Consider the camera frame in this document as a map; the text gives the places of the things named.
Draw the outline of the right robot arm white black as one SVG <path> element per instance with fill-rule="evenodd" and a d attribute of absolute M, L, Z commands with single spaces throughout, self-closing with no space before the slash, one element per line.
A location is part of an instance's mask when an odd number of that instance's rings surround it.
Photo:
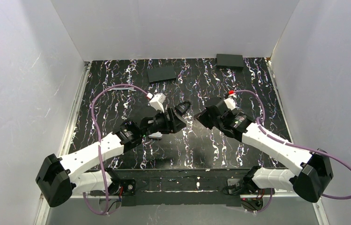
<path fill-rule="evenodd" d="M 235 106 L 233 99 L 219 97 L 194 116 L 204 127 L 219 129 L 225 136 L 252 146 L 281 162 L 284 169 L 252 167 L 247 174 L 227 188 L 228 194 L 254 193 L 260 189 L 283 189 L 315 203 L 333 178 L 330 159 L 320 154 L 292 147 L 264 129 Z"/>

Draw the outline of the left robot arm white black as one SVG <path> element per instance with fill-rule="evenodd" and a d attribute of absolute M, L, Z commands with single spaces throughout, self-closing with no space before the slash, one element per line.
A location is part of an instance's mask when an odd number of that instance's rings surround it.
<path fill-rule="evenodd" d="M 65 203 L 72 195 L 95 190 L 109 191 L 119 179 L 105 168 L 89 172 L 107 159 L 120 156 L 154 133 L 175 134 L 186 127 L 183 115 L 191 103 L 184 101 L 164 110 L 152 106 L 136 119 L 127 119 L 101 140 L 74 153 L 46 156 L 37 173 L 36 184 L 50 207 Z"/>

